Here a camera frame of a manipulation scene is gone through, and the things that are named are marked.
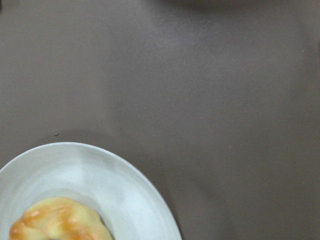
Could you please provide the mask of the cream round plate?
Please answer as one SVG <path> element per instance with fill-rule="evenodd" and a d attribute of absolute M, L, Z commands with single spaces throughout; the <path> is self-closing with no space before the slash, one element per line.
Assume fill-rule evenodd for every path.
<path fill-rule="evenodd" d="M 133 165 L 76 142 L 41 145 L 0 171 L 0 237 L 34 203 L 66 197 L 94 209 L 115 240 L 180 240 L 166 201 Z"/>

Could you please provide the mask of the glazed donut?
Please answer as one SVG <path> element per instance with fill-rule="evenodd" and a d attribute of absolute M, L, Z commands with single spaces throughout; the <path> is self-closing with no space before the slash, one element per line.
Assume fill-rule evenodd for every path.
<path fill-rule="evenodd" d="M 111 240 L 113 237 L 90 207 L 65 197 L 30 206 L 10 227 L 9 240 Z"/>

